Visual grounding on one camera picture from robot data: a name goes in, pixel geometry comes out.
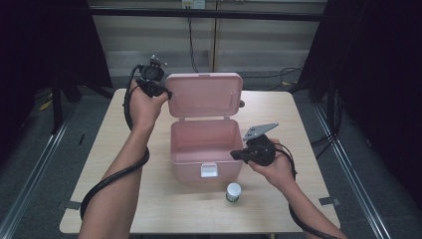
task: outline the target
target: right arm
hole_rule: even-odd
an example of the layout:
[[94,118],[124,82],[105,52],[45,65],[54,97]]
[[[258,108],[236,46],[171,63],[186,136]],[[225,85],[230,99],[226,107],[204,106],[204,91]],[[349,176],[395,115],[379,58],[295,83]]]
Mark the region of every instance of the right arm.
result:
[[[276,139],[271,139],[271,141],[280,143]],[[283,193],[302,222],[322,233],[341,239],[347,238],[302,192],[292,176],[290,163],[283,154],[277,152],[276,159],[268,166],[261,166],[253,161],[249,161],[249,165],[254,171],[264,175],[272,185]],[[318,238],[311,233],[305,233],[309,239]]]

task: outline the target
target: white wall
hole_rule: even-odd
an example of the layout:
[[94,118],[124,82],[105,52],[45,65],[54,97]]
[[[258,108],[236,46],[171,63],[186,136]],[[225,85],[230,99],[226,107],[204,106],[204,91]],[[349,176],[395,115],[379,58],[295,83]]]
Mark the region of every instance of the white wall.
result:
[[[181,0],[91,0],[90,4],[181,8]],[[289,13],[321,13],[324,6],[323,0],[206,2],[207,9]],[[168,74],[193,72],[186,18],[94,18],[112,77],[127,76],[134,65],[146,63],[152,54],[168,63]],[[200,72],[279,71],[302,66],[316,30],[315,22],[192,19],[195,62]]]

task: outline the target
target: forearm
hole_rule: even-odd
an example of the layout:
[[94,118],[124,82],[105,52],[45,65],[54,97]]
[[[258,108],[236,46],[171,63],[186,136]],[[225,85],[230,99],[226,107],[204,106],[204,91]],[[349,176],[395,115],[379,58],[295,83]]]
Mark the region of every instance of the forearm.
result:
[[[153,125],[134,127],[104,178],[140,161]],[[127,238],[137,205],[142,169],[118,179],[99,191],[85,213],[80,238]]]
[[[332,224],[305,196],[295,182],[281,186],[279,190],[285,195],[299,219],[311,228],[337,238],[347,238]],[[307,238],[318,238],[306,233]]]

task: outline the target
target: wall outlet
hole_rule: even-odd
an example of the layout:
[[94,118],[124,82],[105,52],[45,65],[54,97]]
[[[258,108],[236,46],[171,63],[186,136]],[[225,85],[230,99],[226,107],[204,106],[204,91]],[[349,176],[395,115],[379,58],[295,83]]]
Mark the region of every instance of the wall outlet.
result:
[[193,0],[182,0],[182,9],[193,9]]
[[205,0],[194,0],[193,9],[205,9]]

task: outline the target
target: human arm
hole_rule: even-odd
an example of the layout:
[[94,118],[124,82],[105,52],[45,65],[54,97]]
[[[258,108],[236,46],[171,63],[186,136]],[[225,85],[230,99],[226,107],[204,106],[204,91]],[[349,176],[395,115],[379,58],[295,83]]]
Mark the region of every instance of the human arm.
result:
[[[130,98],[132,130],[103,177],[139,162],[145,152],[167,94],[148,97],[136,88]],[[127,238],[136,210],[142,168],[99,191],[88,204],[79,238]]]
[[[271,139],[273,143],[280,143],[276,139]],[[292,175],[290,163],[285,155],[276,153],[276,159],[268,166],[261,166],[253,161],[249,165],[254,171],[264,175],[267,180],[278,188],[289,204],[292,206],[299,219],[311,228],[336,238],[347,238],[334,224],[332,224],[302,192]],[[315,235],[305,232],[307,238],[318,238]]]

